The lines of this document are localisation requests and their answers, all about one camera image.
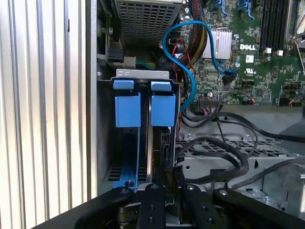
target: power supply cable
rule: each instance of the power supply cable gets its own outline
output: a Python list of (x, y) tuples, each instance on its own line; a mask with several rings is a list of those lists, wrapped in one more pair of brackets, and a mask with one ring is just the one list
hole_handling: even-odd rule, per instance
[(290, 142), (305, 143), (305, 137), (272, 134), (272, 133), (269, 133), (269, 132), (259, 128), (258, 126), (256, 126), (255, 124), (251, 123), (250, 121), (248, 121), (244, 117), (242, 117), (242, 116), (240, 116), (238, 114), (230, 113), (230, 112), (214, 113), (211, 116), (207, 116), (200, 124), (197, 124), (195, 126), (191, 126), (191, 125), (187, 124), (183, 119), (182, 119), (182, 123), (185, 124), (188, 127), (191, 127), (191, 128), (201, 128), (202, 126), (207, 124), (209, 121), (215, 120), (218, 117), (230, 117), (230, 118), (234, 118), (237, 121), (239, 121), (240, 123), (243, 123), (243, 124), (249, 126), (250, 128), (252, 128), (255, 131), (257, 131), (258, 133), (260, 133), (261, 135), (264, 135), (264, 136), (269, 137), (269, 138), (285, 140), (285, 141), (290, 141)]
[(277, 163), (267, 169), (265, 169), (263, 172), (256, 174), (255, 176), (242, 181), (240, 183), (237, 183), (235, 185), (231, 186), (231, 189), (238, 189), (240, 187), (244, 187), (246, 185), (250, 185), (253, 184), (254, 182), (264, 178), (264, 176), (276, 171), (279, 168), (282, 168), (284, 166), (290, 165), (290, 164), (300, 164), (300, 165), (305, 165), (305, 157), (302, 158), (296, 158), (296, 159), (291, 159), (291, 160), (286, 160), (286, 161), (282, 161), (280, 163)]
[(206, 183), (213, 182), (215, 180), (233, 179), (236, 177), (243, 176), (249, 171), (249, 164), (248, 164), (245, 154), (243, 154), (241, 151), (239, 151), (235, 147), (233, 147), (217, 138), (208, 137), (208, 136), (199, 137), (197, 139), (194, 139), (193, 141), (186, 143), (182, 148), (180, 148), (176, 151), (177, 154), (175, 156), (175, 159), (179, 158), (186, 150), (191, 149), (195, 144), (197, 144), (199, 142), (203, 142), (203, 141), (207, 141), (215, 146), (218, 146), (218, 147), (224, 149), (225, 151), (232, 153), (234, 156), (236, 156), (237, 159), (240, 160), (239, 169), (236, 168), (235, 170), (218, 172), (216, 174), (210, 174), (205, 177), (198, 178), (198, 179), (187, 179), (188, 183), (206, 184)]

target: cable bundle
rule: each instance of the cable bundle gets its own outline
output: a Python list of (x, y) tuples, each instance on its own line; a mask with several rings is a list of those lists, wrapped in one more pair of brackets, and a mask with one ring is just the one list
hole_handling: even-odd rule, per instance
[[(194, 20), (205, 22), (203, 1), (202, 0), (191, 0), (189, 3), (190, 11)], [(187, 53), (190, 55), (191, 62), (188, 62), (186, 55), (179, 57), (179, 60), (187, 65), (188, 68), (198, 61), (204, 52), (207, 44), (207, 30), (200, 24), (194, 24), (191, 29), (189, 45)]]

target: perforated metal panel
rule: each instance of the perforated metal panel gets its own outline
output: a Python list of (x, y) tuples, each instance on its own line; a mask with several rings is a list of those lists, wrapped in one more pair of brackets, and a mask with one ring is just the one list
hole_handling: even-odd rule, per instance
[(126, 44), (159, 45), (177, 17), (183, 0), (115, 0)]

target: blue plastic clip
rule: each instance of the blue plastic clip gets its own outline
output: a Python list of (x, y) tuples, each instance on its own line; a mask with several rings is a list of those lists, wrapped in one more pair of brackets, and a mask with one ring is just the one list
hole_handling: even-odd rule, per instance
[(114, 90), (133, 90), (133, 80), (115, 80), (113, 82)]
[(238, 10), (246, 12), (248, 17), (254, 20), (254, 17), (251, 15), (252, 4), (249, 0), (241, 0), (238, 6)]
[(229, 14), (225, 11), (225, 0), (215, 0), (214, 8), (221, 10), (225, 16), (229, 16)]
[(152, 88), (152, 91), (157, 91), (157, 92), (171, 92), (172, 91), (172, 86), (171, 86), (170, 82), (152, 81), (151, 88)]

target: screw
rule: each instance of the screw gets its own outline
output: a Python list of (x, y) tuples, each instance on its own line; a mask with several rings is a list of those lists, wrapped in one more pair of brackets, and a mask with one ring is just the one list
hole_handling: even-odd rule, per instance
[(235, 68), (239, 68), (241, 64), (240, 64), (239, 61), (236, 61), (236, 62), (234, 63), (234, 65), (235, 65)]
[(226, 196), (226, 195), (228, 195), (228, 192), (225, 191), (225, 190), (220, 190), (220, 191), (219, 191), (219, 194), (220, 194), (220, 195), (223, 195), (223, 196)]
[(109, 27), (109, 29), (108, 29), (108, 34), (109, 34), (109, 35), (113, 35), (113, 27)]
[(291, 51), (294, 47), (292, 45), (288, 45), (287, 49)]
[(157, 188), (159, 188), (159, 186), (157, 186), (156, 184), (153, 184), (153, 185), (151, 186), (151, 188), (152, 188), (152, 189), (157, 189)]
[(126, 181), (126, 182), (125, 182), (125, 186), (126, 186), (126, 187), (133, 187), (133, 186), (134, 186), (134, 183), (133, 183), (131, 180), (129, 180), (129, 181)]
[(122, 189), (122, 191), (120, 193), (121, 194), (127, 194), (127, 193), (129, 193), (129, 190), (128, 189)]
[(245, 136), (245, 139), (248, 140), (248, 141), (250, 141), (250, 140), (252, 139), (252, 137), (251, 137), (251, 135), (246, 135), (246, 136)]
[(150, 217), (148, 218), (148, 222), (153, 223), (153, 217), (150, 216)]
[(207, 96), (212, 98), (213, 97), (213, 93), (212, 92), (208, 92)]
[(194, 190), (195, 187), (194, 187), (193, 185), (188, 185), (188, 186), (187, 186), (187, 189), (189, 189), (189, 190)]
[(271, 200), (268, 196), (265, 196), (265, 197), (263, 197), (263, 202), (269, 204), (271, 202)]
[(239, 34), (234, 34), (234, 39), (238, 40), (239, 39)]

